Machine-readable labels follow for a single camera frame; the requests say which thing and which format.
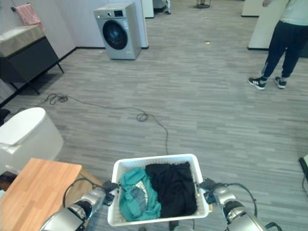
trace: toilet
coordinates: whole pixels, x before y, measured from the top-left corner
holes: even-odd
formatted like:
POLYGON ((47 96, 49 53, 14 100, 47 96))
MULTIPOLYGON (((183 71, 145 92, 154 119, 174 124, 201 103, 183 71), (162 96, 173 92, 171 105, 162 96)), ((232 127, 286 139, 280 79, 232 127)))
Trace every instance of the toilet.
POLYGON ((0 127, 0 174, 18 173, 32 157, 53 160, 63 138, 41 107, 26 109, 0 127))

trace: pink towel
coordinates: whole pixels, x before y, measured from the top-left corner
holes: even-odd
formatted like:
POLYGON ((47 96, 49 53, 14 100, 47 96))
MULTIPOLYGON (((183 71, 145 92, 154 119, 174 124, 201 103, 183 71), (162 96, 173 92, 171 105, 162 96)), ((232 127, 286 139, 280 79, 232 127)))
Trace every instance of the pink towel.
POLYGON ((39 17, 34 12, 32 4, 28 3, 25 5, 17 6, 16 10, 25 26, 39 25, 42 30, 45 30, 39 17))

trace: bathroom sink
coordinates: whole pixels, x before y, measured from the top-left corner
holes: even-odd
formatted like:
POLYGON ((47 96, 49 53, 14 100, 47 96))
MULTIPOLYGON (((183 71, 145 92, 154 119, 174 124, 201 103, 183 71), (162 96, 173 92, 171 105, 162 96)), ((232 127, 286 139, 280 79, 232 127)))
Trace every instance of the bathroom sink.
POLYGON ((0 35, 0 42, 4 41, 6 39, 10 39, 11 37, 14 37, 14 36, 18 35, 19 33, 22 33, 26 30, 28 30, 28 28, 24 28, 24 27, 22 27, 22 28, 18 27, 18 28, 15 28, 13 30, 9 30, 9 31, 5 32, 4 34, 0 35))
POLYGON ((0 57, 7 57, 44 36, 38 25, 9 30, 0 35, 0 57))

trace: front-load washer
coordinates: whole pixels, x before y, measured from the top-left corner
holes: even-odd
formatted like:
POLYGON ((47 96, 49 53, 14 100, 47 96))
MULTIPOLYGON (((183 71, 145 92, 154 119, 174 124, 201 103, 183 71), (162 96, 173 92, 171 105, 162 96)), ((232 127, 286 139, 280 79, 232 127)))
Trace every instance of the front-load washer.
POLYGON ((135 3, 109 3, 94 15, 111 59, 136 59, 141 51, 135 3))

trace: laundry basket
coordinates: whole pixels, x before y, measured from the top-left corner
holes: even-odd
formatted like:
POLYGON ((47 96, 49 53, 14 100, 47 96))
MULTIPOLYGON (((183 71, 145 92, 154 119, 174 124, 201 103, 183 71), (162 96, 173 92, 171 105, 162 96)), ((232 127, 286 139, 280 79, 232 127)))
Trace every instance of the laundry basket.
MULTIPOLYGON (((152 156, 143 158, 132 158, 132 159, 122 159, 118 160, 114 165, 114 170, 112 173, 112 182, 119 183, 121 176, 127 171, 135 168, 142 167, 145 168, 150 164, 181 164, 189 162, 192 172, 192 179, 195 183, 203 182, 201 170, 199 167, 198 159, 193 154, 179 154, 179 155, 164 155, 164 156, 152 156)), ((159 218, 152 220, 142 220, 142 221, 126 221, 122 216, 119 208, 120 195, 122 189, 114 191, 113 194, 115 198, 112 205, 108 209, 108 223, 111 226, 124 226, 124 225, 139 225, 145 223, 172 221, 172 220, 185 220, 185 219, 196 219, 205 218, 209 213, 209 206, 203 196, 205 191, 203 189, 196 188, 196 201, 197 201, 197 211, 190 216, 183 217, 173 217, 173 218, 159 218)))

